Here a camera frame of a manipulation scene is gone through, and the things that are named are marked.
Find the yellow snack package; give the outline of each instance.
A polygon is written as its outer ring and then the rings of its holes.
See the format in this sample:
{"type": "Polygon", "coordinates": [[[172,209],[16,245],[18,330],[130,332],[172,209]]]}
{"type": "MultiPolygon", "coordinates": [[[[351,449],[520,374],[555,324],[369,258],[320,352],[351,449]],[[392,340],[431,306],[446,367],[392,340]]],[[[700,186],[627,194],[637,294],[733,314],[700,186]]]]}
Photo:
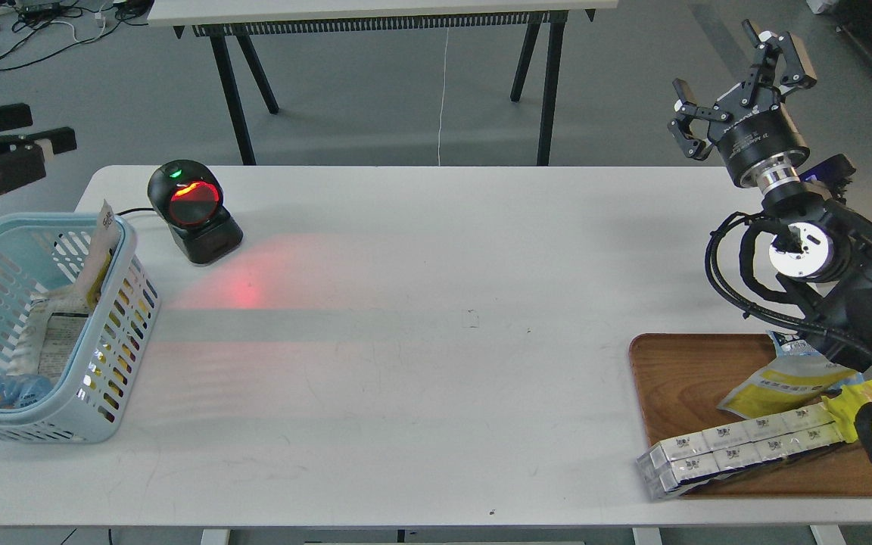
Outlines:
{"type": "Polygon", "coordinates": [[[862,384],[844,385],[839,396],[830,399],[823,396],[823,405],[833,414],[843,440],[848,443],[857,442],[857,428],[854,427],[859,408],[872,401],[872,380],[862,384]]]}
{"type": "Polygon", "coordinates": [[[724,397],[720,410],[745,419],[794,410],[837,382],[858,375],[854,369],[830,362],[796,335],[766,334],[776,348],[776,358],[724,397]]]}

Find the black table leg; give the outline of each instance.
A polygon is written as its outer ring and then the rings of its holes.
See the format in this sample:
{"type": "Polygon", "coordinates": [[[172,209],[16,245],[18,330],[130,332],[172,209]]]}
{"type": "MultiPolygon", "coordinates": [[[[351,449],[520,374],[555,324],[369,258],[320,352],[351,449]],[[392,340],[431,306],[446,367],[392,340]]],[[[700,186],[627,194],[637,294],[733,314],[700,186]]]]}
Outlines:
{"type": "Polygon", "coordinates": [[[235,127],[235,138],[238,139],[241,162],[245,166],[257,165],[254,149],[251,146],[251,135],[248,135],[248,125],[244,121],[244,110],[241,107],[241,97],[238,95],[235,70],[231,66],[231,55],[228,53],[228,44],[225,40],[224,36],[210,37],[210,46],[214,49],[214,62],[217,63],[218,76],[221,76],[224,98],[228,101],[228,113],[231,114],[231,124],[235,127]]]}
{"type": "Polygon", "coordinates": [[[540,112],[540,139],[537,140],[537,166],[550,164],[550,138],[554,130],[554,106],[557,103],[557,75],[560,52],[564,45],[564,22],[551,22],[547,42],[547,71],[543,75],[543,110],[540,112]]]}
{"type": "Polygon", "coordinates": [[[264,69],[260,66],[260,60],[257,59],[257,51],[255,51],[254,44],[251,42],[251,37],[238,36],[238,44],[244,53],[244,59],[248,61],[251,75],[255,76],[257,89],[260,90],[260,96],[264,97],[264,104],[267,106],[267,110],[271,114],[277,114],[278,102],[274,100],[274,93],[271,92],[271,85],[267,82],[267,76],[264,76],[264,69]]]}
{"type": "Polygon", "coordinates": [[[523,35],[523,48],[520,48],[520,60],[516,63],[516,76],[513,77],[513,87],[509,90],[509,100],[512,102],[520,102],[523,82],[527,79],[527,69],[530,68],[530,58],[534,55],[534,45],[537,44],[539,32],[539,22],[527,24],[527,33],[523,35]]]}

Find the white cable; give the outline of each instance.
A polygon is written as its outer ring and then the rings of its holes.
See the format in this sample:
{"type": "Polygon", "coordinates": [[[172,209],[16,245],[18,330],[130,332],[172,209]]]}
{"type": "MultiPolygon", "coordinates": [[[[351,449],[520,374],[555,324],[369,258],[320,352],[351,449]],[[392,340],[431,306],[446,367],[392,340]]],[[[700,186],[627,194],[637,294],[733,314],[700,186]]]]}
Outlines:
{"type": "Polygon", "coordinates": [[[446,106],[446,59],[450,50],[450,28],[446,27],[446,45],[443,45],[443,97],[439,101],[439,131],[436,133],[436,166],[443,166],[443,108],[446,106]]]}
{"type": "Polygon", "coordinates": [[[99,34],[97,34],[97,35],[94,36],[93,38],[90,38],[89,40],[79,40],[79,38],[76,38],[76,27],[75,27],[75,25],[73,25],[72,23],[70,23],[70,22],[68,22],[68,21],[65,21],[65,20],[55,20],[55,21],[52,21],[52,22],[54,22],[54,23],[59,23],[59,24],[65,24],[65,25],[68,26],[69,28],[72,28],[72,29],[73,29],[73,41],[76,42],[77,44],[89,44],[90,42],[96,42],[97,40],[100,39],[100,36],[103,36],[103,33],[106,32],[106,30],[107,30],[107,18],[106,18],[106,17],[103,17],[103,28],[100,29],[100,33],[99,33],[99,34]]]}

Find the power strip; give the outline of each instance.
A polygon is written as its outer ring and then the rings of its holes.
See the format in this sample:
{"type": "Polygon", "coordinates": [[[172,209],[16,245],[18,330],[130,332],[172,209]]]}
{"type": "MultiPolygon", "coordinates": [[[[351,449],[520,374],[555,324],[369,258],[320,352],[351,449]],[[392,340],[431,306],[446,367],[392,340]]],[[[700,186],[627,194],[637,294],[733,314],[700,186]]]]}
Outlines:
{"type": "Polygon", "coordinates": [[[59,2],[45,2],[22,6],[18,9],[18,13],[20,15],[28,15],[28,17],[38,17],[38,15],[61,14],[63,10],[65,9],[59,2]]]}

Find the table surface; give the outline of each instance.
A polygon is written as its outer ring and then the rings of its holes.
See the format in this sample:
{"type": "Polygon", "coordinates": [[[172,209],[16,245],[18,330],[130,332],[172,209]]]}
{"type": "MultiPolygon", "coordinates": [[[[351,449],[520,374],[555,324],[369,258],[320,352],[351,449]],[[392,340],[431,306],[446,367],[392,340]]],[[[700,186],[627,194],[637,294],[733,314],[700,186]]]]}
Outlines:
{"type": "MultiPolygon", "coordinates": [[[[77,210],[148,206],[153,170],[100,170],[77,210]]],[[[764,331],[702,272],[760,201],[723,169],[214,172],[243,245],[193,266],[128,216],[163,304],[122,425],[0,441],[0,525],[872,522],[865,499],[645,496],[632,338],[764,331]]]]}
{"type": "Polygon", "coordinates": [[[487,14],[506,11],[614,8],[617,0],[157,0],[154,25],[218,24],[271,20],[331,20],[351,17],[487,14]]]}

